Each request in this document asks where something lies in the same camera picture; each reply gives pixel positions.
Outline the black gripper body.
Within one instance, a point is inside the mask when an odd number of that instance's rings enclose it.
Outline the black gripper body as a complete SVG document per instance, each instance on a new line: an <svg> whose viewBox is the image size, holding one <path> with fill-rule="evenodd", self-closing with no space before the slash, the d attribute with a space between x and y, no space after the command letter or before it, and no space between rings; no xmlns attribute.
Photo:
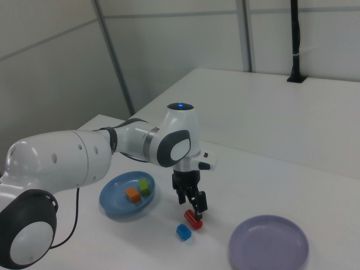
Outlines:
<svg viewBox="0 0 360 270"><path fill-rule="evenodd" d="M173 171L172 185L178 194L195 194L199 192L198 183L200 182L200 171L192 170L189 172Z"/></svg>

